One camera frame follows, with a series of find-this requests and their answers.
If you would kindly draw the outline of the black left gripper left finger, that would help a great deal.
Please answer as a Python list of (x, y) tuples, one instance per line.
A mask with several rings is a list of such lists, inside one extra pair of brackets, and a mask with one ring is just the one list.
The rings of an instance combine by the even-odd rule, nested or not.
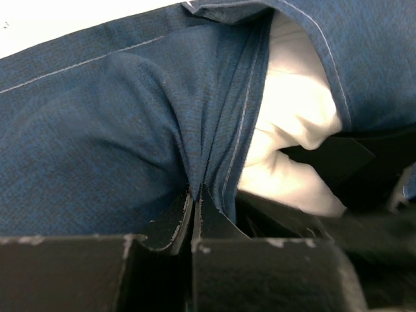
[(141, 234), (1, 239), (2, 311), (186, 311), (191, 196)]

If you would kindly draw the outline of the blue pillowcase with gold script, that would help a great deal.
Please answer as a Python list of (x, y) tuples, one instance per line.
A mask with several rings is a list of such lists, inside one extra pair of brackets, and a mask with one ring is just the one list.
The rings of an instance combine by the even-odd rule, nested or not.
[(1, 61), (1, 234), (138, 233), (204, 185), (235, 220), (277, 12), (311, 40), (341, 131), (415, 122), (414, 1), (166, 6)]

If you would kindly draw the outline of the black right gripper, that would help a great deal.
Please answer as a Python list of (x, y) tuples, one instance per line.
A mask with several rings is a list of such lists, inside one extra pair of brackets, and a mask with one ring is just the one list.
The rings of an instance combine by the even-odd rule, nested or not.
[(282, 150), (311, 165), (347, 210), (323, 218), (357, 274), (366, 311), (415, 310), (415, 201), (399, 192), (415, 162), (415, 128), (333, 135)]

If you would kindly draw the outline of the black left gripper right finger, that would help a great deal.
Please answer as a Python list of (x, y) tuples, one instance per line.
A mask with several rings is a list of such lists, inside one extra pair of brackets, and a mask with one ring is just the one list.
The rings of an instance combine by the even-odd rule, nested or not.
[(357, 274), (334, 243), (245, 235), (202, 187), (192, 236), (195, 311), (366, 311)]

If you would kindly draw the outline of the white pillow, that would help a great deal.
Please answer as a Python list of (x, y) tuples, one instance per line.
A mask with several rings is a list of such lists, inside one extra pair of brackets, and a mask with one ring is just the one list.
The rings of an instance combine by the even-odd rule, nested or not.
[(238, 189), (305, 213), (341, 216), (346, 207), (309, 164), (284, 148), (317, 149), (341, 131), (322, 63), (306, 31), (275, 13), (257, 123)]

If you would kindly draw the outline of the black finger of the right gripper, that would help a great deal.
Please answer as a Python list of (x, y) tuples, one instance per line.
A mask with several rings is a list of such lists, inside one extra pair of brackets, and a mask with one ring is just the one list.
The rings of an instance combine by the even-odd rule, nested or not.
[(247, 192), (237, 193), (235, 207), (237, 225), (249, 237), (336, 239), (323, 218)]

